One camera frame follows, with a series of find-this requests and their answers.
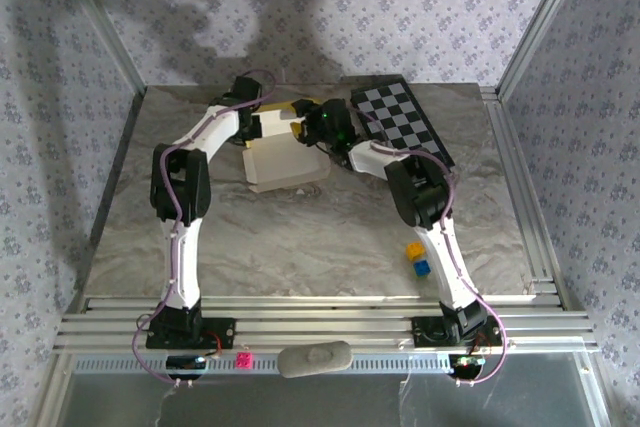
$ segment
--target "checkerboard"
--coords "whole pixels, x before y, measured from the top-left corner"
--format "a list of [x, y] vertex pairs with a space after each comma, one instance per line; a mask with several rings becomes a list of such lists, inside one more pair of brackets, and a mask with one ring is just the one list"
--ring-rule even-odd
[[[404, 79], [351, 91], [351, 104], [377, 119], [391, 145], [398, 150], [423, 148], [453, 167], [431, 122]], [[359, 116], [369, 138], [384, 140], [377, 123]]]

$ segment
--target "patterned wall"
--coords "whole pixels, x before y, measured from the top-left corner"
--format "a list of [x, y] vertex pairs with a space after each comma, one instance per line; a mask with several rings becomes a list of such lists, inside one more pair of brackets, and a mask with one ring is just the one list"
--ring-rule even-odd
[[508, 101], [567, 284], [596, 324], [631, 425], [640, 425], [639, 74], [639, 0], [566, 0]]
[[540, 0], [102, 0], [149, 84], [403, 73], [495, 85]]
[[0, 0], [0, 425], [24, 425], [132, 93], [75, 0]]

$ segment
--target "purple sleeved cable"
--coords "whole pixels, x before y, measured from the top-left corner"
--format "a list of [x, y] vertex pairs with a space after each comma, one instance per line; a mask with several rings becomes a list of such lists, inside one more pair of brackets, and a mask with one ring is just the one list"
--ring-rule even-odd
[[507, 344], [508, 344], [507, 329], [505, 328], [504, 322], [502, 322], [502, 319], [500, 318], [498, 313], [495, 311], [495, 309], [493, 307], [491, 307], [482, 298], [482, 295], [480, 295], [480, 293], [478, 293], [469, 284], [469, 282], [467, 282], [465, 280], [465, 278], [462, 275], [462, 270], [460, 269], [460, 266], [458, 265], [458, 262], [456, 261], [455, 255], [453, 254], [453, 248], [451, 246], [451, 241], [449, 240], [449, 235], [447, 234], [447, 232], [445, 230], [445, 225], [444, 225], [444, 221], [447, 218], [447, 216], [449, 215], [449, 213], [451, 212], [451, 206], [453, 205], [453, 201], [455, 199], [455, 186], [453, 185], [453, 181], [451, 180], [451, 172], [449, 171], [447, 166], [440, 159], [438, 159], [435, 155], [430, 154], [429, 152], [425, 152], [425, 151], [422, 151], [422, 150], [401, 150], [401, 151], [390, 152], [388, 150], [380, 148], [380, 146], [378, 144], [376, 144], [375, 142], [371, 143], [371, 149], [376, 151], [376, 152], [378, 152], [378, 153], [387, 154], [387, 155], [415, 155], [415, 156], [418, 156], [418, 157], [424, 157], [425, 159], [428, 159], [428, 160], [432, 161], [434, 164], [436, 164], [438, 166], [438, 168], [444, 174], [445, 181], [447, 182], [447, 186], [449, 187], [449, 196], [448, 196], [448, 199], [447, 199], [447, 204], [445, 205], [445, 208], [442, 211], [442, 216], [440, 217], [440, 228], [442, 229], [442, 233], [444, 234], [444, 241], [445, 241], [445, 244], [447, 245], [447, 251], [449, 252], [449, 257], [451, 257], [451, 261], [453, 262], [453, 266], [456, 269], [456, 273], [458, 274], [458, 277], [460, 278], [460, 281], [469, 290], [469, 292], [471, 292], [474, 295], [474, 297], [477, 299], [478, 303], [480, 303], [480, 305], [482, 305], [485, 309], [487, 309], [487, 312], [489, 312], [491, 315], [493, 315], [493, 317], [496, 319], [496, 322], [498, 323], [498, 326], [500, 328], [500, 333], [502, 334], [502, 346], [503, 346], [502, 347], [502, 353], [500, 354], [500, 359], [498, 360], [498, 363], [493, 368], [493, 370], [491, 372], [489, 372], [487, 375], [485, 375], [484, 377], [480, 378], [480, 379], [472, 380], [472, 381], [467, 381], [467, 380], [462, 381], [462, 382], [467, 383], [467, 384], [474, 384], [474, 383], [475, 384], [479, 384], [479, 383], [482, 383], [482, 382], [486, 382], [487, 380], [492, 378], [494, 375], [496, 375], [498, 373], [498, 371], [502, 368], [503, 364], [504, 364], [505, 358], [507, 356]]
[[173, 190], [173, 187], [171, 186], [171, 180], [169, 178], [169, 172], [167, 170], [167, 159], [169, 157], [169, 155], [171, 155], [171, 153], [175, 152], [176, 150], [182, 149], [186, 146], [188, 146], [189, 144], [191, 144], [195, 138], [197, 138], [200, 134], [202, 134], [202, 132], [204, 132], [204, 130], [211, 124], [211, 122], [213, 122], [217, 117], [224, 115], [226, 113], [229, 112], [233, 112], [235, 110], [238, 109], [243, 109], [245, 107], [251, 107], [252, 105], [257, 105], [257, 104], [261, 104], [262, 102], [264, 102], [265, 100], [267, 100], [269, 97], [271, 97], [271, 95], [273, 94], [273, 92], [275, 91], [276, 88], [276, 78], [275, 76], [269, 72], [268, 70], [263, 70], [263, 69], [254, 69], [254, 70], [250, 70], [248, 72], [245, 72], [244, 74], [242, 74], [242, 77], [245, 77], [247, 75], [251, 75], [251, 74], [264, 74], [267, 77], [269, 77], [269, 80], [271, 81], [272, 87], [269, 90], [269, 92], [267, 92], [266, 94], [258, 97], [255, 100], [250, 100], [247, 102], [242, 102], [240, 104], [236, 104], [233, 105], [231, 107], [227, 107], [224, 108], [218, 112], [216, 112], [214, 115], [211, 115], [210, 117], [208, 117], [203, 123], [202, 125], [193, 133], [193, 135], [185, 140], [183, 140], [182, 142], [178, 143], [178, 144], [174, 144], [171, 147], [169, 147], [168, 149], [166, 149], [161, 155], [160, 155], [160, 174], [162, 176], [162, 183], [164, 184], [165, 189], [167, 189], [167, 193], [169, 194], [169, 198], [171, 199], [171, 203], [173, 204], [174, 208], [176, 209], [176, 220], [173, 224], [173, 228], [171, 229], [171, 241], [170, 241], [170, 267], [171, 267], [171, 277], [169, 279], [169, 288], [167, 289], [167, 293], [164, 296], [164, 298], [160, 301], [160, 303], [158, 304], [158, 306], [156, 307], [156, 310], [149, 316], [147, 317], [145, 320], [143, 320], [140, 325], [138, 326], [136, 332], [133, 334], [133, 339], [131, 340], [131, 350], [133, 351], [133, 355], [135, 356], [136, 360], [138, 361], [138, 363], [140, 364], [140, 366], [146, 370], [149, 374], [151, 374], [153, 377], [155, 377], [156, 379], [162, 381], [162, 382], [166, 382], [169, 384], [175, 384], [176, 381], [170, 379], [169, 377], [165, 377], [163, 375], [158, 374], [157, 372], [154, 372], [154, 370], [149, 367], [149, 365], [145, 362], [145, 360], [142, 358], [142, 356], [140, 355], [140, 353], [138, 352], [138, 337], [140, 336], [140, 333], [144, 330], [144, 328], [151, 323], [151, 321], [153, 319], [155, 319], [160, 312], [162, 311], [162, 309], [164, 307], [166, 307], [167, 302], [169, 301], [169, 296], [171, 295], [172, 291], [175, 292], [177, 289], [177, 285], [175, 283], [176, 281], [176, 266], [178, 265], [179, 262], [179, 258], [178, 258], [178, 238], [177, 238], [177, 234], [178, 234], [178, 229], [180, 227], [180, 222], [182, 221], [182, 207], [180, 206], [180, 202], [178, 201], [178, 197], [176, 196], [175, 191]]

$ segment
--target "purple cable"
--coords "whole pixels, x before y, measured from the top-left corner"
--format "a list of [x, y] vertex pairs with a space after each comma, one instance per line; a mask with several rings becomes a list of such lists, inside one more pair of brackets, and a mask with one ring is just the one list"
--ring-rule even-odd
[[151, 367], [149, 367], [149, 365], [144, 361], [144, 359], [142, 358], [142, 356], [140, 355], [140, 353], [138, 352], [138, 337], [140, 336], [140, 333], [144, 330], [144, 328], [151, 323], [151, 321], [153, 319], [155, 319], [158, 315], [160, 315], [160, 312], [162, 311], [162, 309], [164, 307], [166, 307], [167, 305], [167, 301], [169, 300], [169, 296], [171, 295], [172, 292], [175, 292], [177, 286], [176, 286], [176, 266], [178, 265], [178, 238], [177, 238], [177, 234], [178, 234], [178, 229], [180, 227], [180, 221], [182, 220], [182, 207], [180, 206], [180, 202], [178, 201], [178, 197], [176, 196], [175, 191], [173, 190], [173, 187], [171, 186], [171, 179], [169, 178], [169, 172], [167, 170], [167, 158], [169, 157], [169, 155], [173, 152], [175, 152], [178, 149], [182, 149], [184, 147], [186, 147], [187, 145], [191, 144], [194, 141], [194, 138], [198, 137], [200, 134], [202, 134], [202, 132], [204, 132], [204, 130], [209, 126], [209, 124], [211, 124], [211, 122], [213, 122], [216, 118], [218, 118], [221, 115], [227, 114], [229, 112], [233, 112], [234, 110], [238, 110], [238, 109], [243, 109], [245, 107], [251, 107], [252, 105], [256, 105], [256, 104], [261, 104], [262, 102], [264, 102], [265, 100], [267, 100], [269, 97], [271, 97], [271, 95], [273, 94], [273, 92], [275, 91], [276, 88], [276, 78], [275, 76], [269, 72], [268, 70], [264, 70], [264, 69], [254, 69], [254, 70], [250, 70], [248, 72], [245, 72], [244, 74], [242, 74], [242, 77], [245, 77], [247, 75], [250, 74], [254, 74], [254, 73], [261, 73], [261, 74], [265, 74], [267, 77], [269, 77], [269, 79], [271, 80], [272, 83], [272, 87], [271, 90], [269, 90], [269, 92], [267, 92], [265, 95], [258, 97], [255, 100], [249, 100], [247, 102], [242, 102], [240, 104], [236, 104], [233, 105], [231, 107], [227, 107], [224, 108], [218, 112], [216, 112], [214, 115], [208, 117], [203, 123], [202, 125], [193, 133], [193, 135], [191, 137], [189, 137], [188, 139], [183, 140], [182, 142], [180, 142], [179, 144], [174, 144], [171, 147], [169, 147], [168, 149], [166, 149], [161, 155], [160, 155], [160, 174], [162, 175], [162, 183], [164, 184], [165, 189], [167, 189], [167, 193], [169, 194], [169, 198], [171, 199], [171, 203], [173, 204], [174, 208], [176, 209], [176, 221], [173, 224], [173, 228], [171, 229], [171, 243], [170, 243], [170, 258], [171, 258], [171, 278], [169, 279], [169, 288], [167, 289], [167, 294], [164, 296], [164, 298], [160, 301], [160, 303], [158, 304], [158, 306], [156, 307], [156, 310], [154, 310], [154, 312], [147, 317], [145, 320], [143, 320], [140, 325], [138, 326], [138, 329], [136, 330], [136, 332], [133, 334], [133, 339], [131, 340], [131, 350], [133, 351], [133, 355], [135, 356], [136, 360], [138, 361], [138, 363], [140, 364], [140, 366], [146, 370], [149, 374], [151, 374], [153, 377], [155, 377], [156, 379], [165, 382], [165, 383], [169, 383], [169, 384], [178, 384], [175, 380], [170, 379], [169, 377], [165, 377], [162, 376], [160, 374], [158, 374], [157, 372], [154, 372], [153, 369]]
[[491, 307], [482, 298], [482, 295], [476, 292], [476, 290], [473, 287], [471, 287], [471, 285], [464, 279], [462, 275], [462, 270], [460, 269], [460, 266], [458, 265], [458, 262], [456, 262], [456, 258], [453, 255], [453, 248], [451, 247], [451, 241], [449, 240], [449, 236], [447, 235], [445, 231], [445, 226], [444, 226], [444, 221], [449, 215], [449, 212], [451, 212], [451, 206], [453, 205], [453, 201], [455, 198], [455, 186], [453, 185], [453, 182], [451, 180], [451, 172], [440, 159], [438, 159], [435, 155], [430, 154], [429, 152], [424, 152], [422, 150], [401, 150], [401, 151], [390, 152], [390, 151], [381, 149], [376, 142], [371, 142], [371, 149], [374, 150], [375, 152], [378, 152], [381, 154], [387, 154], [387, 155], [415, 155], [418, 157], [424, 157], [425, 159], [428, 159], [432, 161], [434, 164], [436, 164], [444, 174], [445, 181], [447, 182], [447, 186], [449, 187], [449, 197], [447, 199], [447, 204], [445, 205], [445, 208], [442, 211], [442, 216], [440, 217], [440, 228], [442, 229], [442, 233], [444, 234], [444, 241], [445, 241], [445, 244], [447, 244], [447, 251], [449, 252], [449, 257], [451, 257], [451, 261], [453, 262], [453, 266], [456, 269], [456, 273], [458, 274], [460, 281], [469, 290], [469, 292], [471, 292], [475, 296], [478, 303], [482, 305], [485, 309], [487, 309], [487, 312], [493, 315], [493, 317], [496, 319], [496, 322], [498, 323], [498, 326], [500, 328], [500, 333], [502, 334], [502, 345], [503, 345], [502, 353], [500, 354], [500, 360], [498, 360], [498, 364], [493, 368], [493, 370], [489, 372], [487, 375], [485, 375], [484, 377], [482, 377], [481, 379], [461, 381], [461, 382], [464, 382], [465, 384], [480, 384], [482, 382], [486, 382], [487, 380], [489, 380], [490, 378], [492, 378], [494, 375], [498, 373], [498, 371], [502, 368], [502, 365], [504, 364], [504, 361], [506, 359], [507, 344], [508, 344], [507, 329], [505, 328], [504, 323], [502, 322], [502, 319], [494, 310], [494, 308]]

